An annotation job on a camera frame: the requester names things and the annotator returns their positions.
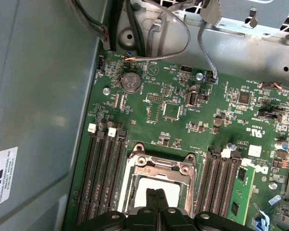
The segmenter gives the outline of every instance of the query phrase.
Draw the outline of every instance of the ram slot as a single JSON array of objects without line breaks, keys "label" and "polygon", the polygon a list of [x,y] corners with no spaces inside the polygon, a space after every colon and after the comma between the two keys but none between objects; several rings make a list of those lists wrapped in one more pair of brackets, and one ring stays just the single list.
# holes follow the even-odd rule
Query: ram slot
[{"label": "ram slot", "polygon": [[203,208],[202,211],[209,211],[210,210],[210,205],[212,203],[212,195],[214,192],[214,185],[215,185],[215,179],[217,177],[217,170],[219,166],[220,161],[217,159],[213,159],[211,162],[211,167],[210,167],[210,174],[207,179],[207,193],[206,197],[204,200]]},{"label": "ram slot", "polygon": [[108,199],[108,210],[116,210],[117,209],[117,199],[118,199],[118,183],[120,177],[120,170],[122,166],[122,161],[124,157],[124,149],[125,149],[125,139],[127,137],[127,131],[119,130],[118,131],[118,155],[116,160],[115,174],[113,176],[112,184],[109,187],[110,195]]},{"label": "ram slot", "polygon": [[234,163],[227,163],[227,175],[226,175],[226,184],[223,191],[223,198],[222,198],[222,206],[219,211],[219,215],[221,217],[226,217],[228,213],[229,203],[232,195],[233,184],[236,179],[236,171],[238,168],[237,164]]},{"label": "ram slot", "polygon": [[90,200],[90,191],[92,188],[92,171],[95,168],[94,160],[99,153],[100,143],[101,139],[97,138],[96,133],[92,134],[86,159],[85,174],[83,178],[84,180],[81,187],[81,198],[79,200],[79,211],[76,222],[77,225],[83,223],[86,218]]},{"label": "ram slot", "polygon": [[115,157],[115,146],[116,146],[116,140],[113,139],[110,144],[110,150],[107,153],[107,160],[106,160],[106,167],[104,169],[105,174],[102,176],[102,186],[101,186],[101,193],[100,198],[97,199],[99,205],[97,207],[96,215],[103,214],[107,211],[108,208],[108,198],[110,193],[110,185],[112,184],[112,177],[110,177],[110,172],[113,166],[113,160]]},{"label": "ram slot", "polygon": [[194,215],[196,215],[198,212],[201,211],[201,204],[202,204],[202,200],[204,198],[206,179],[207,179],[207,175],[209,173],[209,165],[210,165],[209,162],[210,162],[210,159],[208,159],[208,158],[204,159],[200,183],[199,183],[196,202],[195,202]]},{"label": "ram slot", "polygon": [[218,180],[214,188],[213,203],[211,204],[210,212],[218,214],[222,202],[223,189],[226,181],[227,174],[227,162],[220,161],[220,167],[218,170]]},{"label": "ram slot", "polygon": [[97,168],[95,171],[95,180],[94,185],[91,191],[91,205],[88,212],[88,219],[92,219],[97,215],[97,207],[99,206],[99,201],[101,198],[101,190],[103,187],[103,179],[105,174],[105,165],[107,161],[107,157],[109,156],[111,144],[114,141],[114,138],[111,136],[107,136],[104,145],[103,151],[99,155],[97,160]]}]

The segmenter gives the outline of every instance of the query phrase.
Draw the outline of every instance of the capacitor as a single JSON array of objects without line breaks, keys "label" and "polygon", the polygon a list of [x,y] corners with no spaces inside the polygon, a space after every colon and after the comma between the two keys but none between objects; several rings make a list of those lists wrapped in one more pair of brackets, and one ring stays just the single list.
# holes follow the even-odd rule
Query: capacitor
[{"label": "capacitor", "polygon": [[269,184],[270,189],[275,190],[275,189],[277,189],[277,187],[278,187],[278,185],[275,182],[270,182],[270,184]]},{"label": "capacitor", "polygon": [[236,146],[233,143],[228,143],[226,145],[226,148],[229,149],[230,151],[235,151],[236,150]]},{"label": "capacitor", "polygon": [[203,80],[203,74],[202,74],[202,73],[197,73],[197,74],[196,74],[196,79],[197,79],[198,81]]},{"label": "capacitor", "polygon": [[281,149],[281,150],[287,151],[288,150],[288,143],[285,141],[277,141],[275,143],[275,148],[278,150]]}]

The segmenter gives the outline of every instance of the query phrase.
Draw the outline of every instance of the gray metal panel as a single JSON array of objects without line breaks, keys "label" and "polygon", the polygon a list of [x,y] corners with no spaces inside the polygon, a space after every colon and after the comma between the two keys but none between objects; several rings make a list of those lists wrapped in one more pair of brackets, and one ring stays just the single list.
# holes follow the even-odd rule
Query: gray metal panel
[{"label": "gray metal panel", "polygon": [[64,1],[0,0],[0,150],[18,146],[0,230],[50,230],[43,214],[61,227],[97,47]]}]

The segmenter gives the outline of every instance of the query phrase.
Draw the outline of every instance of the integrated circuit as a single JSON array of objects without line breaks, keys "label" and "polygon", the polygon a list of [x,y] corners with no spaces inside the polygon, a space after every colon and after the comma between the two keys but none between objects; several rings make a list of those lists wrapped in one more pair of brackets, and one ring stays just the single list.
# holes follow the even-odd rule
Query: integrated circuit
[{"label": "integrated circuit", "polygon": [[238,103],[248,105],[250,103],[250,94],[247,92],[241,91],[239,94]]},{"label": "integrated circuit", "polygon": [[240,169],[239,169],[239,172],[238,172],[238,174],[237,174],[237,178],[238,178],[239,180],[241,180],[241,181],[244,181],[244,179],[245,179],[245,174],[246,174],[246,170],[243,169],[243,168],[240,168]]},{"label": "integrated circuit", "polygon": [[180,106],[177,104],[166,103],[164,107],[163,117],[178,120],[180,114]]},{"label": "integrated circuit", "polygon": [[236,202],[232,203],[231,212],[236,216],[239,211],[239,205]]}]

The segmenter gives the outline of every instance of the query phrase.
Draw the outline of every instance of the chip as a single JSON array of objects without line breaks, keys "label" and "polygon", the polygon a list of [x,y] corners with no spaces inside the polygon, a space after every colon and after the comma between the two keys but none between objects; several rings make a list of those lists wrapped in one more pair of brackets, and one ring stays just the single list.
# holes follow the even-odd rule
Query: chip
[{"label": "chip", "polygon": [[247,92],[241,91],[240,94],[239,94],[239,99],[238,99],[237,102],[241,103],[241,104],[249,104],[249,102],[250,102],[250,94],[247,93]]},{"label": "chip", "polygon": [[239,169],[239,173],[238,173],[238,175],[237,175],[237,178],[238,178],[239,180],[241,180],[241,181],[244,181],[244,179],[245,179],[245,173],[246,173],[246,170],[243,169],[243,168],[240,168],[240,169]]},{"label": "chip", "polygon": [[163,117],[178,120],[180,114],[180,106],[172,103],[165,104]]},{"label": "chip", "polygon": [[237,216],[237,212],[239,210],[239,205],[236,202],[232,203],[231,212]]},{"label": "chip", "polygon": [[223,119],[222,118],[215,118],[214,120],[214,125],[220,127],[223,124]]}]

